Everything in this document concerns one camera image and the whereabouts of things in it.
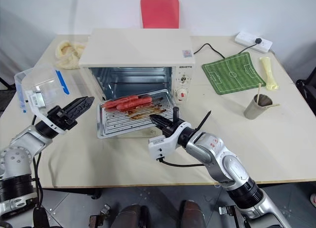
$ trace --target metal grill tray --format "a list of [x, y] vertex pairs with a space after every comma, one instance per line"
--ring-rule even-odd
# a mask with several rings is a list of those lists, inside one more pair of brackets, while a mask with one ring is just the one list
[[138, 95], [140, 98], [151, 96], [153, 101], [138, 107], [127, 109], [123, 112], [109, 110], [102, 107], [107, 102], [102, 102], [97, 107], [97, 134], [98, 138], [109, 138], [136, 130], [153, 127], [150, 114], [159, 114], [172, 119], [173, 107], [176, 106], [167, 89], [153, 91]]

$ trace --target gray cup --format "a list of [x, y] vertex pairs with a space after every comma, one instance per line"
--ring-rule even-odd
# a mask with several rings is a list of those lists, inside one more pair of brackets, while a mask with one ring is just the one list
[[243, 112], [243, 115], [248, 119], [255, 119], [262, 114], [267, 109], [266, 106], [269, 105], [272, 105], [272, 100], [268, 96], [260, 94], [259, 102], [257, 103], [257, 95], [255, 95], [249, 106]]

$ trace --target green mouse pad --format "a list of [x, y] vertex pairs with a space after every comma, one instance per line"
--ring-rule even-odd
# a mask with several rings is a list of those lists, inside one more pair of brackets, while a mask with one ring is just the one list
[[202, 69], [219, 95], [256, 88], [259, 83], [266, 85], [255, 71], [248, 52], [203, 64]]

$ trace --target table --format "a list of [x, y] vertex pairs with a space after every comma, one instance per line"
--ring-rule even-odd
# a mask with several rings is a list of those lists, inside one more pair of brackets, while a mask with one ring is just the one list
[[[88, 35], [58, 35], [37, 64], [54, 63], [55, 47], [64, 39], [87, 41]], [[243, 49], [232, 37], [192, 37], [193, 49], [208, 42], [225, 56]], [[316, 118], [295, 84], [275, 56], [249, 50], [258, 74], [266, 79], [259, 57], [269, 56], [277, 91], [262, 89], [280, 107], [267, 110], [255, 120], [243, 116], [245, 107], [257, 88], [217, 95], [201, 69], [204, 63], [221, 57], [208, 47], [196, 54], [196, 69], [189, 100], [179, 105], [182, 118], [197, 126], [204, 115], [212, 115], [203, 130], [218, 135], [228, 149], [239, 156], [250, 176], [258, 183], [315, 181]], [[74, 98], [88, 94], [88, 85], [78, 70], [62, 74]], [[142, 185], [216, 184], [204, 167], [175, 168], [153, 160], [148, 152], [148, 138], [108, 138], [96, 136], [95, 101], [78, 118], [78, 125], [66, 135], [59, 135], [42, 153], [39, 177], [44, 188], [114, 187]], [[19, 109], [14, 96], [0, 118], [0, 148], [31, 123]], [[188, 164], [197, 161], [182, 148], [168, 156], [168, 162]]]

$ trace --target hot dog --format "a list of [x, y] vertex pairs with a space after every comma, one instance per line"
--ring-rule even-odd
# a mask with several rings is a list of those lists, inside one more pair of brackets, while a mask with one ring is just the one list
[[151, 101], [152, 101], [152, 98], [150, 96], [144, 97], [144, 98], [139, 98], [139, 99], [134, 100], [134, 101], [121, 103], [121, 104], [117, 105], [117, 109], [121, 111], [121, 110], [128, 109], [128, 108], [131, 108], [134, 106], [139, 106], [142, 104], [150, 103]]
[[112, 108], [112, 107], [116, 107], [117, 105], [119, 104], [122, 104], [122, 103], [126, 103], [126, 102], [129, 102], [129, 101], [133, 101], [133, 100], [137, 100], [138, 99], [138, 96], [128, 96], [128, 97], [123, 97], [123, 98], [120, 98], [118, 100], [115, 100], [115, 101], [107, 101], [106, 103], [104, 103], [102, 105], [102, 107], [105, 107], [105, 108]]

